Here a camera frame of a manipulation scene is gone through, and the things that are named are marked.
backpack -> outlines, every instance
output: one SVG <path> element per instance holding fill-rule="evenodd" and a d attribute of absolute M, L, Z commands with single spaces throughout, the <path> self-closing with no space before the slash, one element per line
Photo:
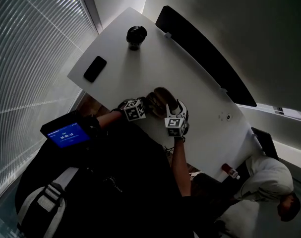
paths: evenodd
<path fill-rule="evenodd" d="M 57 179 L 27 196 L 18 213 L 18 228 L 27 238 L 52 238 L 66 209 L 65 188 L 78 168 L 66 169 Z"/>

seated person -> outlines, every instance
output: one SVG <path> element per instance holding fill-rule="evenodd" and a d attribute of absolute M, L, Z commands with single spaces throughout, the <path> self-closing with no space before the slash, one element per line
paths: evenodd
<path fill-rule="evenodd" d="M 231 204 L 241 200 L 279 202 L 281 221 L 292 220 L 300 210 L 300 201 L 294 193 L 293 178 L 281 162 L 264 156 L 250 156 L 238 169 L 245 181 L 231 199 Z"/>

digital timer display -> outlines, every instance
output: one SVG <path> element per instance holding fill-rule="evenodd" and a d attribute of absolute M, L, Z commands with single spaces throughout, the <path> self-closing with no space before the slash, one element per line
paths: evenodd
<path fill-rule="evenodd" d="M 48 137 L 52 139 L 59 147 L 73 145 L 89 139 L 89 136 L 77 123 L 57 129 L 49 133 Z"/>

black phone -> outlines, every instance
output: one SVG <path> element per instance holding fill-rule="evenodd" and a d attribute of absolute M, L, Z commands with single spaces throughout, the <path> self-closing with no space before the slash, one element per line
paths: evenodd
<path fill-rule="evenodd" d="M 106 61 L 101 57 L 96 57 L 91 63 L 90 67 L 84 73 L 84 78 L 91 83 L 97 78 L 101 73 L 102 69 L 105 67 Z"/>

black object on table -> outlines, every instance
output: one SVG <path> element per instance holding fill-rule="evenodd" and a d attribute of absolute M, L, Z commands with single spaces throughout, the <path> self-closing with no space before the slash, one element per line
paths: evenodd
<path fill-rule="evenodd" d="M 100 56 L 96 57 L 84 73 L 84 78 L 93 83 L 97 76 L 101 73 L 102 69 L 105 67 L 106 63 L 107 62 Z"/>
<path fill-rule="evenodd" d="M 221 53 L 189 21 L 169 6 L 164 6 L 156 26 L 187 51 L 227 91 L 235 103 L 256 107 L 252 95 Z"/>
<path fill-rule="evenodd" d="M 126 40 L 131 50 L 139 50 L 140 45 L 147 36 L 147 30 L 143 26 L 133 26 L 127 32 Z"/>
<path fill-rule="evenodd" d="M 257 140 L 260 143 L 261 147 L 263 148 L 263 151 L 265 152 L 266 156 L 274 158 L 275 160 L 279 161 L 276 148 L 273 139 L 271 138 L 271 135 L 265 131 L 256 129 L 254 127 L 252 127 L 251 129 L 257 136 Z"/>

